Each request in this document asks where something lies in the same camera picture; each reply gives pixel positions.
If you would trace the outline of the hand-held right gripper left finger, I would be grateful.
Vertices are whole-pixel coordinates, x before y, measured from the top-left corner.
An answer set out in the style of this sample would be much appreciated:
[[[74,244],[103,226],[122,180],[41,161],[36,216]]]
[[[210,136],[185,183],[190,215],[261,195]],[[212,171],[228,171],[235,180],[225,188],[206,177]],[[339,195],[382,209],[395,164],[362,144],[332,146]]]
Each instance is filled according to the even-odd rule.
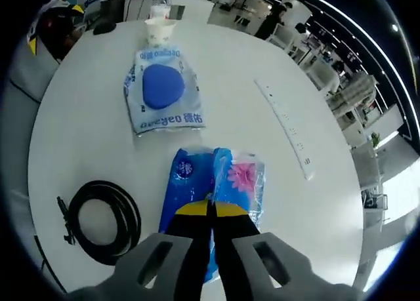
[[[166,233],[153,233],[123,255],[102,283],[66,300],[198,300],[209,262],[207,200],[178,209]]]

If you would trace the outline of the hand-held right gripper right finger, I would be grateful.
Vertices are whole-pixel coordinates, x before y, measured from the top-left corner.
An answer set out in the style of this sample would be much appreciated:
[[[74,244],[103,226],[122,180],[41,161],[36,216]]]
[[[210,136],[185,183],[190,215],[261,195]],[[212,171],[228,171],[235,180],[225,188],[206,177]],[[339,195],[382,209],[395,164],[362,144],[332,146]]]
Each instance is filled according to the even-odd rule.
[[[273,233],[261,233],[247,211],[212,206],[216,261],[227,300],[357,300],[359,292],[316,275],[310,260]]]

